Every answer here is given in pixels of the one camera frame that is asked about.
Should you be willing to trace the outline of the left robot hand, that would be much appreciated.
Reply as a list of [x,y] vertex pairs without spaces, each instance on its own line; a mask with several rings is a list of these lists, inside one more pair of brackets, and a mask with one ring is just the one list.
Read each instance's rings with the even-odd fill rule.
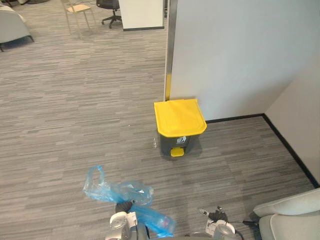
[[125,212],[128,214],[134,205],[134,201],[125,201],[125,202],[120,202],[115,205],[115,212],[120,213],[120,212]]

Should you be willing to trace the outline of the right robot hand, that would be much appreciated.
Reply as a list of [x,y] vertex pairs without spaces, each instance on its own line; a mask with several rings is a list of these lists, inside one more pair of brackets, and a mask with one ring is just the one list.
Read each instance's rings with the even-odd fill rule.
[[213,222],[217,222],[218,220],[222,220],[225,222],[228,222],[228,216],[225,213],[225,211],[220,207],[217,206],[216,210],[214,212],[209,212],[206,209],[200,208],[199,212],[205,216],[207,216],[210,220]]

